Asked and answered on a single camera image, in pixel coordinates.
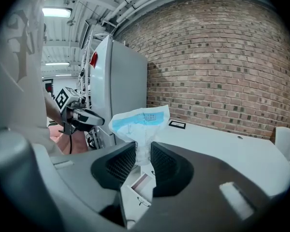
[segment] ceiling light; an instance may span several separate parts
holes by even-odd
[[[69,62],[45,63],[45,65],[70,65]]]
[[[72,9],[69,8],[43,8],[44,16],[70,18]]]
[[[71,76],[71,74],[60,74],[60,75],[56,75],[56,76]]]

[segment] white refrigerator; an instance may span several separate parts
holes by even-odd
[[[147,59],[107,36],[96,48],[90,66],[91,109],[105,119],[96,127],[99,148],[122,143],[109,130],[116,114],[146,107]]]

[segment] person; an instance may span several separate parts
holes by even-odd
[[[44,0],[17,0],[0,26],[0,129],[22,134],[49,155],[61,151],[50,139],[46,116],[62,125],[59,109],[42,85]]]

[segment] wall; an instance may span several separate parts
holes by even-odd
[[[53,91],[55,97],[59,94],[63,87],[77,89],[77,78],[54,78]]]
[[[248,0],[181,0],[116,36],[148,58],[149,107],[171,117],[269,139],[290,128],[290,35]]]

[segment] table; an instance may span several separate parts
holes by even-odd
[[[186,124],[186,129],[167,126],[154,141],[219,158],[270,197],[290,185],[290,163],[269,140]]]

